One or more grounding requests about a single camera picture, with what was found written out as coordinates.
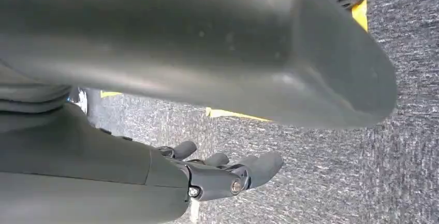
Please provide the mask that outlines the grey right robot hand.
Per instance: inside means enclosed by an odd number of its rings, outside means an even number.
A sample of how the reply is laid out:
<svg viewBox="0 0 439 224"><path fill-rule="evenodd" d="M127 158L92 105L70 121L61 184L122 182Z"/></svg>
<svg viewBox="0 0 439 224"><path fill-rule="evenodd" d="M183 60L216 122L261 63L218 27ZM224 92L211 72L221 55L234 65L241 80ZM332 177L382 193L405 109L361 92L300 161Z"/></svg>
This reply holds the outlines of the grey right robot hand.
<svg viewBox="0 0 439 224"><path fill-rule="evenodd" d="M1 0L1 223L169 222L282 167L114 136L76 87L307 128L372 126L397 99L390 59L335 0Z"/></svg>

